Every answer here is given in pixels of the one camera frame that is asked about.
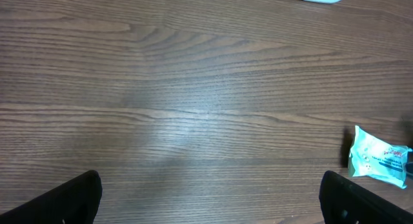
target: black object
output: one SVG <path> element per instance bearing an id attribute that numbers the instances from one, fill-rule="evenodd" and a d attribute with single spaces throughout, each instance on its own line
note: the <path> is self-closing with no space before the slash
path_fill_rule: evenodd
<path id="1" fill-rule="evenodd" d="M 413 215 L 339 174 L 327 171 L 319 199 L 326 224 L 405 224 Z"/>
<path id="2" fill-rule="evenodd" d="M 101 178 L 90 170 L 2 214 L 0 223 L 92 224 L 101 197 Z"/>

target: teal packet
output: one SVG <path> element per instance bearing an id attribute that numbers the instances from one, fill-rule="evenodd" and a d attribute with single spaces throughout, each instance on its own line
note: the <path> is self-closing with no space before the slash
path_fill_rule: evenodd
<path id="1" fill-rule="evenodd" d="M 356 126 L 356 136 L 348 156 L 348 175 L 370 176 L 406 188 L 405 165 L 411 151 L 407 146 L 385 143 Z"/>

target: wood grain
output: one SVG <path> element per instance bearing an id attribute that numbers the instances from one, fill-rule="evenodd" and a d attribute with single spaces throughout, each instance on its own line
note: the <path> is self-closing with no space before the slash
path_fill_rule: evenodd
<path id="1" fill-rule="evenodd" d="M 0 0 L 0 212 L 94 169 L 95 223 L 322 223 L 344 133 L 412 143 L 409 2 Z"/>

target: light blue plastic wrapper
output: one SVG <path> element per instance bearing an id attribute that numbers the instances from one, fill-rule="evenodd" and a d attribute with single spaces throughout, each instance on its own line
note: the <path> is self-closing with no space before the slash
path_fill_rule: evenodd
<path id="1" fill-rule="evenodd" d="M 370 176 L 406 188 L 405 165 L 407 153 L 411 151 L 407 146 L 385 143 L 356 126 L 356 136 L 348 156 L 348 175 Z"/>

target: brown wood tabletop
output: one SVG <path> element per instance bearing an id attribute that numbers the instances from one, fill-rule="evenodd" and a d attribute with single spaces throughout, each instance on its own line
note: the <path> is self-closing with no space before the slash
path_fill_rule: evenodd
<path id="1" fill-rule="evenodd" d="M 95 223 L 323 223 L 354 125 L 412 146 L 412 36 L 413 0 L 0 0 L 0 212 L 94 169 Z"/>

